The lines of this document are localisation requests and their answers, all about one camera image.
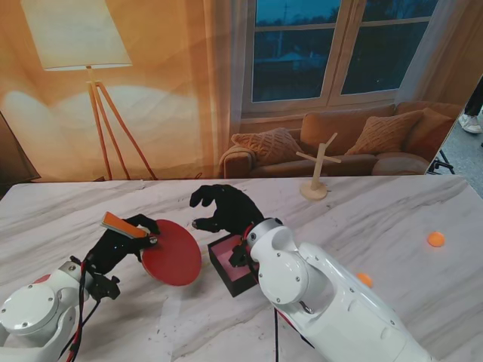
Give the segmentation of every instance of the white marble surface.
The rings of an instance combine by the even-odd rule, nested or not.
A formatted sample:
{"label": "white marble surface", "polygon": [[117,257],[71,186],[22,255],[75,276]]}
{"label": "white marble surface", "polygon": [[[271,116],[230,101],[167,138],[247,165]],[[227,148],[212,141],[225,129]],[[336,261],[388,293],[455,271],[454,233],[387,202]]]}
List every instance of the white marble surface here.
{"label": "white marble surface", "polygon": [[[200,185],[216,181],[58,183],[15,186],[0,201],[0,300],[83,257],[102,235],[106,211],[145,213],[191,231],[203,269],[188,287],[154,281],[134,256],[114,270],[122,293],[103,302],[85,327],[78,361],[273,360],[273,310],[254,287],[232,298],[209,263],[219,238],[190,223],[214,211],[189,208]],[[318,203],[298,192],[302,179],[223,180],[246,191],[265,216],[277,216],[298,241],[320,244],[350,271],[368,273],[374,291],[438,359],[483,361],[483,202],[457,176],[325,179]],[[447,243],[434,249],[427,235]],[[280,321],[280,361],[321,357]]]}

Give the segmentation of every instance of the orange handle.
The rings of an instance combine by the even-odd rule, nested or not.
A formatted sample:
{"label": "orange handle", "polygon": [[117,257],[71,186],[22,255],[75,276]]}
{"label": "orange handle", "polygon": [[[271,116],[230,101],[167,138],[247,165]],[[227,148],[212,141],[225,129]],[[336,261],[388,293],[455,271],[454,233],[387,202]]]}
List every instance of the orange handle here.
{"label": "orange handle", "polygon": [[131,225],[129,222],[125,222],[123,219],[117,217],[109,211],[106,213],[106,215],[104,215],[101,225],[129,238],[144,238],[147,236],[147,233],[144,230]]}

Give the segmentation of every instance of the small box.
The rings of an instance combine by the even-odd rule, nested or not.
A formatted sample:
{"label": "small box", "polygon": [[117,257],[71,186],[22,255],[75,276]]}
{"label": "small box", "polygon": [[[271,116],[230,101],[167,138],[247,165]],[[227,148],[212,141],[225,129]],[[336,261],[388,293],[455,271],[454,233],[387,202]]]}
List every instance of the small box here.
{"label": "small box", "polygon": [[[211,264],[233,297],[258,284],[255,275],[247,265],[235,268],[229,262],[229,258],[233,254],[232,249],[241,242],[242,237],[230,234],[208,245]],[[254,269],[258,271],[257,263],[254,263]]]}

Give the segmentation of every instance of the orange ball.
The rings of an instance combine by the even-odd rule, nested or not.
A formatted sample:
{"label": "orange ball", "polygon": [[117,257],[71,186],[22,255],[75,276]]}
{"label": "orange ball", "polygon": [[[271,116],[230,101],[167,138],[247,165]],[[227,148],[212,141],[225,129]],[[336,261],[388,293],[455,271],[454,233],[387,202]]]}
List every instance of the orange ball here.
{"label": "orange ball", "polygon": [[441,232],[432,232],[428,236],[428,244],[432,247],[442,247],[445,245],[445,236]]}
{"label": "orange ball", "polygon": [[359,273],[359,274],[357,274],[357,278],[359,278],[359,280],[362,283],[364,283],[368,287],[372,288],[372,279],[369,275],[364,274],[364,273]]}

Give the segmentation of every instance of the sneaker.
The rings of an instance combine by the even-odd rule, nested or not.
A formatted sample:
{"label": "sneaker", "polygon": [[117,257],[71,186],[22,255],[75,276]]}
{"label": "sneaker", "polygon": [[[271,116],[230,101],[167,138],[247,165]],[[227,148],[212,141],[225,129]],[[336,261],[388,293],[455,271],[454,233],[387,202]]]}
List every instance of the sneaker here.
{"label": "sneaker", "polygon": [[483,130],[478,124],[478,119],[474,115],[462,114],[458,118],[458,122],[461,124],[461,127],[468,133],[473,133],[473,134],[483,133]]}

